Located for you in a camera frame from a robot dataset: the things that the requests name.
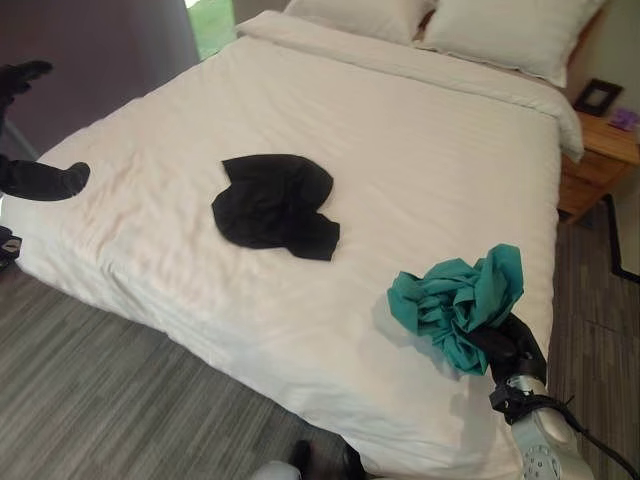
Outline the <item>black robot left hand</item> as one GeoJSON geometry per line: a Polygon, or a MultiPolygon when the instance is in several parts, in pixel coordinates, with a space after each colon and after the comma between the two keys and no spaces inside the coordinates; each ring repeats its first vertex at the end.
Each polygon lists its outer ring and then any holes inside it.
{"type": "MultiPolygon", "coordinates": [[[[28,92],[33,81],[52,69],[53,65],[44,60],[1,66],[1,129],[4,129],[6,111],[15,97],[28,92]]],[[[1,192],[26,200],[53,202],[74,197],[85,188],[90,174],[91,169],[84,162],[60,169],[1,155],[1,192]]]]}

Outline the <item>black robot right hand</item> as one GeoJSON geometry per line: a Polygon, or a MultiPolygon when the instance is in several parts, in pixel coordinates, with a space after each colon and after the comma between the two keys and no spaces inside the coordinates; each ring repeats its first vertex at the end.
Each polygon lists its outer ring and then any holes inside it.
{"type": "Polygon", "coordinates": [[[482,326],[466,338],[485,354],[496,384],[529,376],[547,384],[547,362],[530,328],[510,313],[498,327],[482,326]]]}

